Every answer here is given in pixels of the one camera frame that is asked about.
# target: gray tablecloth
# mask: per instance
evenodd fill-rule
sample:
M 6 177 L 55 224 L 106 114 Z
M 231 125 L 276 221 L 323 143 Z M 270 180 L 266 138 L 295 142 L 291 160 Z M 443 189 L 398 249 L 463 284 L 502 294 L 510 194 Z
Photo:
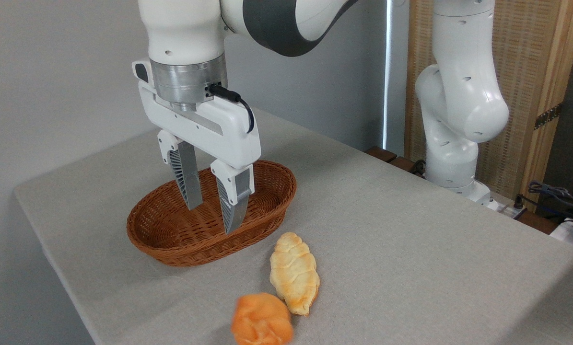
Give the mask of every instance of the gray tablecloth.
M 321 277 L 294 345 L 573 344 L 572 247 L 303 127 L 257 122 L 262 159 L 299 189 L 273 235 L 211 264 L 168 267 L 127 238 L 131 208 L 173 179 L 155 133 L 16 188 L 96 343 L 234 344 L 235 300 L 275 293 L 269 256 L 294 231 Z

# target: orange bread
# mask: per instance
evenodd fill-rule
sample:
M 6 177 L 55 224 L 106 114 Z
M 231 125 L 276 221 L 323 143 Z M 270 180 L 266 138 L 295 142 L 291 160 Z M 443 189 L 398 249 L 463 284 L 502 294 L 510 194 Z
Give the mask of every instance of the orange bread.
M 285 233 L 280 236 L 269 260 L 269 281 L 276 288 L 278 297 L 286 302 L 293 314 L 308 316 L 321 284 L 316 260 L 308 245 L 295 233 Z
M 293 337 L 291 314 L 269 293 L 239 297 L 231 332 L 238 345 L 283 345 Z

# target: white wall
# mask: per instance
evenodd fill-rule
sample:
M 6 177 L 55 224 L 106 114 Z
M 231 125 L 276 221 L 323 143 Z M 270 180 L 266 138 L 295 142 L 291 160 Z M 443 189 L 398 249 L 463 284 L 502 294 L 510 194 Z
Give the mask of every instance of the white wall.
M 379 145 L 384 11 L 360 1 L 296 59 L 231 37 L 231 86 L 359 149 Z M 135 0 L 0 0 L 0 344 L 91 343 L 12 189 L 152 128 L 129 70 L 144 55 Z

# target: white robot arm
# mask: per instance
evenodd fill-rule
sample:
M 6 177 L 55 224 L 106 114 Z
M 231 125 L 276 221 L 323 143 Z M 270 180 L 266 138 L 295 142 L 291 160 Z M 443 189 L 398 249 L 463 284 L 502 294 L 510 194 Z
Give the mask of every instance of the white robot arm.
M 148 118 L 189 209 L 202 203 L 194 147 L 216 157 L 225 231 L 237 229 L 254 193 L 260 157 L 250 107 L 227 90 L 223 40 L 238 33 L 279 54 L 314 48 L 356 0 L 139 0 L 149 59 L 133 63 Z M 507 107 L 491 55 L 494 0 L 436 0 L 438 65 L 419 77 L 427 135 L 427 179 L 471 194 L 477 142 L 497 135 Z
M 251 37 L 279 54 L 309 52 L 356 0 L 139 0 L 149 59 L 133 63 L 144 110 L 189 209 L 203 202 L 194 147 L 216 157 L 225 231 L 237 229 L 260 157 L 250 107 L 227 90 L 224 38 Z
M 488 187 L 475 181 L 478 143 L 508 122 L 491 50 L 495 0 L 435 0 L 433 7 L 437 65 L 416 81 L 427 140 L 425 177 L 488 206 Z

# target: oval basket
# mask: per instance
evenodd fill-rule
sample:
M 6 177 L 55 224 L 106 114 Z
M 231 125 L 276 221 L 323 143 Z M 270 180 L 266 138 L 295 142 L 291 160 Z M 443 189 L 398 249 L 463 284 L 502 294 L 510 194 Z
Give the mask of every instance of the oval basket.
M 282 164 L 254 163 L 255 193 L 249 198 L 242 225 L 224 233 L 216 177 L 199 172 L 203 204 L 188 210 L 175 181 L 156 188 L 131 210 L 129 240 L 140 251 L 169 266 L 207 264 L 240 251 L 273 233 L 282 224 L 297 182 Z

